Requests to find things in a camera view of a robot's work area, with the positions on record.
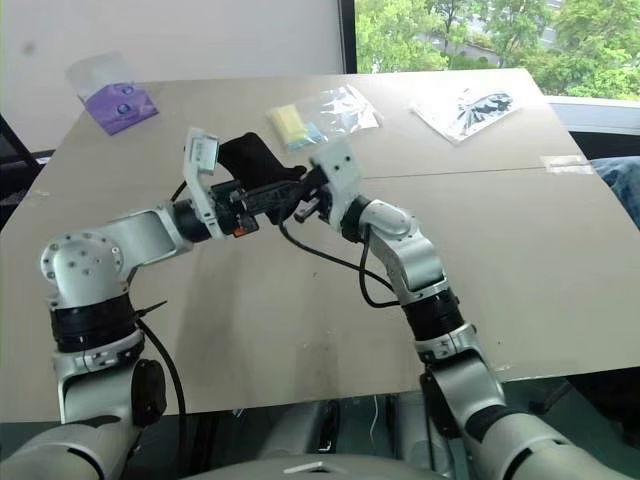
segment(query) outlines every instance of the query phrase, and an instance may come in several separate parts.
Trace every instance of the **black cable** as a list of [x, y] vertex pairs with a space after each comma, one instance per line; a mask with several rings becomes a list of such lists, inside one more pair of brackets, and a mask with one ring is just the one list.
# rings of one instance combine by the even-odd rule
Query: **black cable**
[[184, 188], [187, 186], [187, 182], [182, 182], [180, 184], [180, 186], [176, 189], [175, 192], [173, 192], [173, 195], [171, 195], [171, 201], [175, 202], [178, 197], [180, 196], [180, 194], [182, 193], [182, 190], [184, 190]]
[[151, 343], [156, 347], [160, 356], [164, 360], [164, 363], [167, 365], [167, 369], [169, 370], [169, 375], [171, 375], [171, 381], [173, 382], [173, 386], [176, 390], [176, 397], [178, 399], [178, 472], [179, 474], [186, 474], [188, 467], [187, 460], [187, 408], [184, 401], [184, 390], [182, 389], [182, 382], [180, 381], [180, 376], [178, 375], [178, 370], [176, 369], [173, 360], [171, 359], [171, 355], [167, 352], [167, 349], [164, 348], [164, 345], [160, 341], [158, 337], [153, 333], [153, 331], [144, 323], [140, 318], [136, 320], [136, 324], [138, 328], [144, 332], [144, 334], [151, 340]]
[[[337, 257], [334, 257], [332, 255], [329, 255], [328, 253], [321, 252], [320, 250], [316, 250], [314, 248], [311, 248], [311, 247], [305, 245], [304, 243], [300, 242], [299, 240], [296, 240], [295, 238], [293, 238], [291, 236], [291, 234], [287, 230], [287, 227], [285, 227], [282, 222], [280, 222], [278, 224], [278, 228], [280, 229], [280, 233], [282, 233], [284, 238], [286, 238], [289, 242], [293, 243], [296, 247], [304, 250], [305, 252], [310, 253], [312, 255], [316, 255], [316, 256], [318, 256], [320, 258], [324, 258], [325, 260], [329, 260], [330, 262], [337, 263], [338, 265], [342, 265], [343, 267], [350, 268], [351, 270], [354, 270], [356, 272], [360, 272], [360, 267], [358, 267], [357, 265], [354, 265], [353, 263], [349, 263], [346, 260], [342, 260], [341, 258], [337, 258]], [[376, 280], [377, 282], [381, 283], [382, 285], [384, 285], [390, 291], [393, 292], [393, 287], [384, 278], [376, 275], [373, 272], [370, 272], [369, 270], [364, 270], [363, 274], [368, 276], [368, 277], [370, 277], [370, 278], [373, 278], [374, 280]]]
[[427, 395], [424, 397], [425, 421], [427, 422], [427, 445], [429, 445], [429, 468], [432, 472], [436, 471], [435, 448], [433, 446], [433, 433], [431, 432], [431, 401]]
[[400, 305], [400, 302], [398, 302], [397, 300], [394, 300], [391, 302], [378, 303], [378, 302], [375, 302], [369, 296], [369, 292], [367, 291], [365, 274], [367, 272], [367, 269], [366, 269], [367, 255], [369, 253], [369, 228], [370, 227], [367, 226], [367, 228], [364, 231], [364, 240], [363, 240], [364, 246], [362, 247], [362, 256], [360, 257], [360, 266], [358, 267], [358, 283], [360, 284], [360, 293], [362, 293], [362, 298], [364, 298], [364, 301], [367, 302], [367, 304], [370, 307], [373, 307], [373, 308], [395, 307], [397, 305]]

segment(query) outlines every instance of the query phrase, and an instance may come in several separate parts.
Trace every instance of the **black glove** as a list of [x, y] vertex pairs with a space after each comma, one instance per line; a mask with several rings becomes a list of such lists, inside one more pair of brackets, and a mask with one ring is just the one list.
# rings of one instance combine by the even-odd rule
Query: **black glove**
[[220, 145], [218, 163], [229, 170], [245, 190], [282, 180], [300, 180], [307, 171], [302, 165], [284, 167], [262, 139], [253, 132]]

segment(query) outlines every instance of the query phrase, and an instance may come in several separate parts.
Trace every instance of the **gray fabric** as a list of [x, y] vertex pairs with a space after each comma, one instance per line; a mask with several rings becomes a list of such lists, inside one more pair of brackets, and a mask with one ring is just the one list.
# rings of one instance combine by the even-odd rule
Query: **gray fabric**
[[640, 157], [600, 158], [591, 163], [640, 229]]

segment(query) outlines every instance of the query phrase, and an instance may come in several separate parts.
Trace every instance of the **floor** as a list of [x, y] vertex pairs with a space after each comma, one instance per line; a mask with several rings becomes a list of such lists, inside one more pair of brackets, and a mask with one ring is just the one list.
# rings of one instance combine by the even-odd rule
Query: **floor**
[[[505, 385], [510, 405], [526, 409], [530, 400], [540, 399], [557, 379], [514, 382]], [[377, 396], [380, 414], [373, 429], [373, 397], [360, 397], [340, 401], [340, 430], [337, 453], [391, 456], [387, 427], [383, 415], [384, 396]], [[271, 407], [244, 411], [239, 417], [225, 414], [220, 422], [213, 449], [213, 468], [249, 460], [257, 454], [265, 435], [286, 407]], [[640, 479], [640, 450], [623, 444], [612, 426], [575, 390], [562, 398], [544, 416], [545, 421], [567, 436], [576, 445], [586, 449], [601, 462], [632, 478]], [[1, 456], [10, 455], [19, 445], [53, 423], [27, 423], [0, 425]], [[190, 416], [189, 430], [194, 432], [196, 416]], [[175, 439], [177, 422], [174, 416], [164, 417], [149, 428], [142, 437], [142, 448], [129, 464], [125, 478], [157, 480], [175, 478]], [[458, 480], [472, 480], [467, 471], [465, 452], [461, 442], [452, 445]]]

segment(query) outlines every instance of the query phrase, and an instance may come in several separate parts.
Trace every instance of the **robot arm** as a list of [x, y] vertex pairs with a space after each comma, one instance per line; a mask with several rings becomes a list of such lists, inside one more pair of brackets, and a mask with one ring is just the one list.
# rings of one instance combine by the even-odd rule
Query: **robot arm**
[[56, 287], [49, 307], [63, 425], [35, 437], [5, 462], [6, 478], [39, 478], [44, 461], [60, 478], [118, 478], [142, 429], [166, 406], [162, 368], [140, 359], [144, 335], [128, 294], [136, 269], [187, 252], [195, 242], [251, 233], [258, 229], [259, 213], [281, 224], [301, 201], [298, 221], [318, 212], [345, 239], [366, 243], [385, 265], [425, 365], [421, 383], [434, 421], [443, 435], [463, 437], [481, 478], [627, 478], [538, 418], [506, 407], [434, 246], [410, 212], [361, 195], [360, 174], [346, 143], [314, 155], [314, 168], [304, 178], [253, 171], [243, 183], [206, 190], [199, 177], [213, 173], [218, 147], [215, 137], [190, 131], [184, 174], [191, 200], [62, 235], [46, 247], [41, 268]]
[[415, 216], [381, 200], [355, 197], [351, 185], [357, 182], [342, 179], [344, 189], [337, 188], [338, 180], [333, 179], [345, 174], [347, 163], [333, 165], [336, 159], [352, 156], [341, 148], [315, 157], [332, 198], [351, 199], [347, 208], [339, 202], [325, 216], [347, 240], [368, 241], [386, 267], [425, 365], [421, 383], [439, 432], [449, 438], [462, 436], [485, 480], [628, 479], [538, 417], [506, 406], [475, 327], [463, 320], [440, 258]]

